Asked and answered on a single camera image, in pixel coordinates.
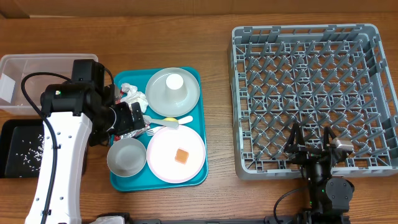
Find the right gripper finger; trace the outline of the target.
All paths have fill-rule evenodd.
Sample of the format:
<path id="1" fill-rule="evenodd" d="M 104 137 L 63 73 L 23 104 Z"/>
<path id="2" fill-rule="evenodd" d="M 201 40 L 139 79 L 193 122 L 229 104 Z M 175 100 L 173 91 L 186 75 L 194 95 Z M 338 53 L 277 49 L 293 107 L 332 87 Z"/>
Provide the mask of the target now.
<path id="1" fill-rule="evenodd" d="M 292 126 L 290 136 L 285 144 L 285 150 L 303 150 L 305 149 L 305 141 L 300 130 L 300 125 L 295 122 Z"/>
<path id="2" fill-rule="evenodd" d="M 335 147 L 335 143 L 332 143 L 330 141 L 334 140 L 334 138 L 336 138 L 336 134 L 329 126 L 326 126 L 324 128 L 324 133 L 323 133 L 323 149 L 329 149 L 331 147 Z"/>

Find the foil wrapper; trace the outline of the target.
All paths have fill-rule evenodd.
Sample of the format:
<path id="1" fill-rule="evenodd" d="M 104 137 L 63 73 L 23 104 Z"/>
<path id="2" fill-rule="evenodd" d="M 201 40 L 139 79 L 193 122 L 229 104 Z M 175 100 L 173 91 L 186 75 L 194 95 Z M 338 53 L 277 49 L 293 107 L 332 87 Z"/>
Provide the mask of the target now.
<path id="1" fill-rule="evenodd" d="M 138 138 L 139 136 L 144 134 L 149 129 L 150 129 L 150 125 L 146 124 L 146 126 L 144 128 L 142 128 L 142 129 L 134 130 L 134 131 L 131 131 L 129 133 L 123 134 L 121 136 L 114 136 L 113 140 L 114 141 L 119 141 L 119 140 L 124 139 L 124 138 Z"/>

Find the white napkin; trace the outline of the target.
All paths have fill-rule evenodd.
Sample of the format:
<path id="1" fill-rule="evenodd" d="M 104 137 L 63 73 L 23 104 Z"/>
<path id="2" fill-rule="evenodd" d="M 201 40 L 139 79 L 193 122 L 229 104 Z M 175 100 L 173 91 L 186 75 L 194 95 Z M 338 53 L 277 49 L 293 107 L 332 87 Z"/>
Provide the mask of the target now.
<path id="1" fill-rule="evenodd" d="M 121 85 L 121 91 L 125 94 L 125 96 L 120 99 L 120 102 L 126 102 L 129 107 L 131 107 L 133 103 L 139 103 L 141 111 L 143 113 L 146 112 L 149 105 L 148 100 L 143 92 L 137 90 L 136 86 L 123 83 Z"/>

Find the grey bowl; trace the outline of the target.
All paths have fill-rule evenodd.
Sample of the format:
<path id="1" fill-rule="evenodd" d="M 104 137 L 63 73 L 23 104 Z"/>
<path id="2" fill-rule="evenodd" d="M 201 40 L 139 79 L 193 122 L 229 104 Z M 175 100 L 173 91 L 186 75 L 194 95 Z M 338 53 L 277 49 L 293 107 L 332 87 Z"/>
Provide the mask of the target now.
<path id="1" fill-rule="evenodd" d="M 118 177 L 132 177 L 146 164 L 146 147 L 137 139 L 116 141 L 107 154 L 109 170 Z"/>

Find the white plastic cup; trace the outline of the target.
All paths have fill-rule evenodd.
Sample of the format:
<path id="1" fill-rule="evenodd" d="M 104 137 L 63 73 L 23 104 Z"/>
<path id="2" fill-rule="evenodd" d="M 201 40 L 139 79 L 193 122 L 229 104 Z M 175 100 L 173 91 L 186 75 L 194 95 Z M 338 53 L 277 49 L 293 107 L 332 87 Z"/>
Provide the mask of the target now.
<path id="1" fill-rule="evenodd" d="M 177 73 L 170 74 L 165 81 L 165 93 L 169 101 L 178 103 L 187 97 L 187 88 L 184 79 Z"/>

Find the pink round plate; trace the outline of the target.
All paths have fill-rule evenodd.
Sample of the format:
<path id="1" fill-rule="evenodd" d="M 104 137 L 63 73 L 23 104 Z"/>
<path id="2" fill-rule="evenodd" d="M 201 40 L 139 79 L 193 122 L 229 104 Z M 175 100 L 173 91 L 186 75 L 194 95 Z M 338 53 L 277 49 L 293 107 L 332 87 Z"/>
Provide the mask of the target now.
<path id="1" fill-rule="evenodd" d="M 189 152 L 186 164 L 175 161 L 177 149 Z M 206 159 L 206 146 L 196 131 L 179 126 L 163 128 L 149 141 L 147 163 L 152 173 L 171 184 L 179 184 L 198 174 Z"/>

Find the orange food cube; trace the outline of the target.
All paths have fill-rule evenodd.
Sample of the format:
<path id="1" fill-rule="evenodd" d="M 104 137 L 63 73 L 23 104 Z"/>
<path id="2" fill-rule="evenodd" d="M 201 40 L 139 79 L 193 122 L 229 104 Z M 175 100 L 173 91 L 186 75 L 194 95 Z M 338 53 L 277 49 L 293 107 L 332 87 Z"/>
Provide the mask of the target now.
<path id="1" fill-rule="evenodd" d="M 186 164 L 189 157 L 189 152 L 183 149 L 177 149 L 175 161 L 181 164 Z"/>

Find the white rice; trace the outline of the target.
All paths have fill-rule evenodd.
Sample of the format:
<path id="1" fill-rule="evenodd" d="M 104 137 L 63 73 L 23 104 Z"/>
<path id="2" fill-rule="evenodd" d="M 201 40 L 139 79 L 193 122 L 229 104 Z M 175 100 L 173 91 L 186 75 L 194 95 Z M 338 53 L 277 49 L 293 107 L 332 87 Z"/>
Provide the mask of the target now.
<path id="1" fill-rule="evenodd" d="M 28 171 L 40 171 L 43 151 L 43 134 L 27 136 L 25 139 L 17 140 L 17 161 L 21 162 L 22 168 Z"/>

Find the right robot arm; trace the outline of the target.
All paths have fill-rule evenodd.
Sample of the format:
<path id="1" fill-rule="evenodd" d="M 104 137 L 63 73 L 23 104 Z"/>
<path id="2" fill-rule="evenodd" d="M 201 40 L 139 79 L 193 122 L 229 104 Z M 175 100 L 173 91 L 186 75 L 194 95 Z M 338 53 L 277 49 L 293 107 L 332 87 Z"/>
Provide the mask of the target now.
<path id="1" fill-rule="evenodd" d="M 320 149 L 307 147 L 300 125 L 297 122 L 293 124 L 284 152 L 294 156 L 291 163 L 300 166 L 307 186 L 287 192 L 278 201 L 294 192 L 307 189 L 310 208 L 304 208 L 294 215 L 289 223 L 350 222 L 349 217 L 344 214 L 349 211 L 354 185 L 342 177 L 333 177 L 331 170 L 354 152 L 354 146 L 351 141 L 338 138 L 329 126 L 324 128 L 322 143 Z"/>

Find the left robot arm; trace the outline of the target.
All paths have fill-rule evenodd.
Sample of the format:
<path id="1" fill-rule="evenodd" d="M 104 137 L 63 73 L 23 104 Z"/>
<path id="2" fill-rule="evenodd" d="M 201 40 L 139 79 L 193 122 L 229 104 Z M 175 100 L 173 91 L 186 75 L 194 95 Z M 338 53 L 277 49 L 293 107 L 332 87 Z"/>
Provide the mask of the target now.
<path id="1" fill-rule="evenodd" d="M 75 60 L 70 78 L 51 84 L 37 106 L 27 94 L 26 75 L 21 91 L 43 121 L 44 149 L 39 179 L 26 223 L 81 223 L 80 186 L 88 146 L 102 144 L 112 135 L 142 129 L 140 106 L 117 103 L 115 85 L 105 85 L 110 71 L 92 59 Z"/>

